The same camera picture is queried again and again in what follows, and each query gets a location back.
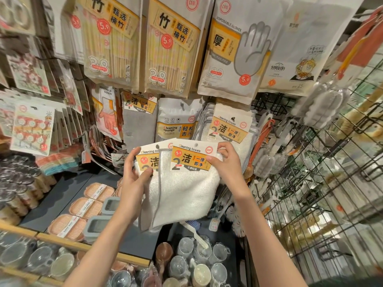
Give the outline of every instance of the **black wire grid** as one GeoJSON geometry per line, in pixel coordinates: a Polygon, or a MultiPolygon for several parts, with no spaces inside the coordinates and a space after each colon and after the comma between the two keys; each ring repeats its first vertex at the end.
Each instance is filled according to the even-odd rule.
{"type": "MultiPolygon", "coordinates": [[[[383,91],[381,65],[383,59],[367,66],[369,73],[350,87],[349,103],[325,129],[295,126],[289,144],[299,150],[270,177],[270,191],[256,197],[262,203],[278,194],[266,219],[308,284],[383,282],[382,100],[366,112],[358,109],[377,87],[383,91]],[[350,110],[361,118],[350,120],[350,110]],[[341,129],[345,121],[352,131],[341,129]],[[379,135],[372,137],[373,131],[379,135]]],[[[277,124],[294,104],[293,97],[259,93],[253,106],[258,114],[273,113],[277,124]]]]}

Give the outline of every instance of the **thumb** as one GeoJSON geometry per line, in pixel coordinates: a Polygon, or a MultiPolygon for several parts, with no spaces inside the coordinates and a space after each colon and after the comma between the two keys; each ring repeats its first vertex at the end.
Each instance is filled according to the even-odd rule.
{"type": "Polygon", "coordinates": [[[140,177],[137,179],[140,184],[144,185],[147,181],[149,181],[150,177],[153,174],[153,169],[151,167],[146,168],[144,172],[140,175],[140,177]]]}
{"type": "Polygon", "coordinates": [[[221,160],[219,160],[218,158],[216,157],[213,157],[213,156],[206,156],[206,160],[211,164],[213,165],[215,168],[220,168],[221,167],[221,164],[223,163],[221,160]]]}

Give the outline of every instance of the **white tag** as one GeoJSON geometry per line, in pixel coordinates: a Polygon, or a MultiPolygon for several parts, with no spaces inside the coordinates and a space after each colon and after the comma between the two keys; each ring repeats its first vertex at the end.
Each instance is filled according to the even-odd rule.
{"type": "Polygon", "coordinates": [[[98,196],[103,192],[103,190],[107,187],[106,184],[101,184],[95,193],[93,193],[93,195],[90,197],[90,198],[93,198],[93,199],[97,199],[98,196]]]}
{"type": "Polygon", "coordinates": [[[60,238],[64,238],[70,232],[70,230],[74,227],[74,225],[79,219],[80,219],[79,217],[73,216],[68,222],[67,226],[64,227],[64,229],[57,236],[60,238]]]}
{"type": "Polygon", "coordinates": [[[217,231],[220,220],[218,218],[212,218],[209,224],[209,231],[217,231]]]}
{"type": "Polygon", "coordinates": [[[93,204],[94,201],[95,201],[94,199],[89,198],[87,202],[79,210],[79,212],[76,214],[76,216],[83,217],[85,213],[88,211],[88,208],[93,204]]]}

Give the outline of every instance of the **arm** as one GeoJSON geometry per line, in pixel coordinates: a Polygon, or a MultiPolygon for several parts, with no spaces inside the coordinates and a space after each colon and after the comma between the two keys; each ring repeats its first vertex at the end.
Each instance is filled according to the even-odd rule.
{"type": "Polygon", "coordinates": [[[241,226],[250,245],[260,286],[307,286],[303,277],[287,256],[277,237],[268,226],[242,176],[241,161],[230,142],[218,143],[224,161],[208,156],[207,160],[233,194],[241,217],[241,226]]]}
{"type": "Polygon", "coordinates": [[[119,244],[127,228],[136,220],[141,210],[144,183],[149,180],[153,172],[152,168],[148,168],[140,177],[133,172],[134,156],[140,151],[141,148],[137,147],[126,158],[118,208],[91,249],[65,281],[64,287],[105,286],[119,244]]]}

